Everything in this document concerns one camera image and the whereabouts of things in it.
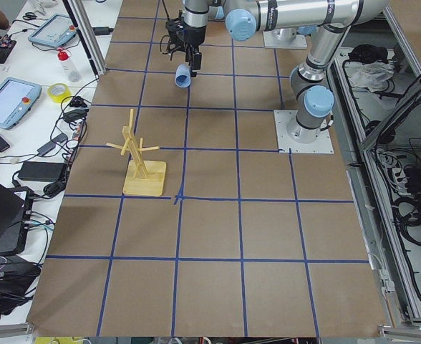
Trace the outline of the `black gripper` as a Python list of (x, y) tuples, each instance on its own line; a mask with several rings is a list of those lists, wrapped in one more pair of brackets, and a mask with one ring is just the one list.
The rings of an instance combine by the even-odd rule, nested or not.
[(173, 56), (175, 52), (184, 52), (185, 61), (191, 65), (191, 77), (196, 77), (201, 68), (202, 54), (199, 46), (204, 43), (206, 26), (191, 27), (184, 18), (169, 19), (165, 23), (168, 31), (168, 43), (163, 54)]

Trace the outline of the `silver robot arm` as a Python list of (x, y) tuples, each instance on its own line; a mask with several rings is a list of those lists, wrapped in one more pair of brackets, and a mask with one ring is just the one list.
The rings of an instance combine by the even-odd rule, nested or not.
[(299, 62), (290, 74), (297, 111), (277, 131), (307, 145), (330, 127), (325, 120), (334, 96), (325, 85), (326, 72), (347, 33), (375, 18), (386, 5), (386, 1), (184, 1), (178, 16), (165, 23), (165, 53), (184, 53), (189, 72), (177, 76), (176, 84), (187, 87), (201, 66), (199, 46), (210, 18), (223, 19), (235, 42), (245, 42), (261, 31), (266, 48)]

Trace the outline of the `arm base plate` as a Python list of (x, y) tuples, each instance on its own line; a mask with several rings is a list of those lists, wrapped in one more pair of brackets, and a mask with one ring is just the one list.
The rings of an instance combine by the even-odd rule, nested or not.
[(275, 29), (263, 32), (265, 48), (271, 49), (307, 49), (306, 38), (298, 34), (296, 28)]
[(334, 149), (325, 119), (316, 129), (301, 127), (296, 110), (274, 110), (276, 137), (280, 153), (333, 154)]

